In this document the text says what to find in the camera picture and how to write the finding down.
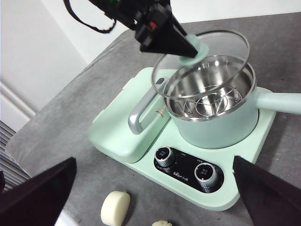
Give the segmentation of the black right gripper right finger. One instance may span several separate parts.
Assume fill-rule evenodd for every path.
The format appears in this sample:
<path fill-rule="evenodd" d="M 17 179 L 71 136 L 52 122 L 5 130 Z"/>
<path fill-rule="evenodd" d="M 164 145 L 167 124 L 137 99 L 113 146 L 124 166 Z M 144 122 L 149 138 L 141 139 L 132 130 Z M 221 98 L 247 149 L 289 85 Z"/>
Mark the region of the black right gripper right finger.
<path fill-rule="evenodd" d="M 236 155 L 234 177 L 255 226 L 299 226 L 301 190 Z"/>

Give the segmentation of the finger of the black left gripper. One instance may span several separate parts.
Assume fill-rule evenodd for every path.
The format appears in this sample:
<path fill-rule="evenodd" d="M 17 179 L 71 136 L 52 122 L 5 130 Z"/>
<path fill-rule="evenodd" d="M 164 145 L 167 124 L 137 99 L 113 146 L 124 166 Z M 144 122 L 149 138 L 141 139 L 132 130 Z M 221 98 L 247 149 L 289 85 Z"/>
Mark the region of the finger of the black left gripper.
<path fill-rule="evenodd" d="M 176 37 L 185 37 L 187 35 L 186 31 L 183 29 L 177 19 L 173 19 L 173 28 Z"/>
<path fill-rule="evenodd" d="M 161 53 L 171 54 L 183 57 L 194 58 L 198 51 L 196 48 L 187 40 L 186 37 L 176 37 L 173 28 L 173 19 L 171 17 L 171 30 L 168 32 L 169 37 L 167 38 L 167 44 L 165 45 L 140 45 L 141 52 L 149 53 Z"/>

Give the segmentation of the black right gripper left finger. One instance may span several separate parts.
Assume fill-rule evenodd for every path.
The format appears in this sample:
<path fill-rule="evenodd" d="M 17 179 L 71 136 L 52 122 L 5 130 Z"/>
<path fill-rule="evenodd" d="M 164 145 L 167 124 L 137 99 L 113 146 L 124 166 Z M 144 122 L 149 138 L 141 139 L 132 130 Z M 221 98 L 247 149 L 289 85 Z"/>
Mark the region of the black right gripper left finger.
<path fill-rule="evenodd" d="M 70 157 L 0 194 L 2 226 L 53 226 L 70 195 L 77 163 Z"/>

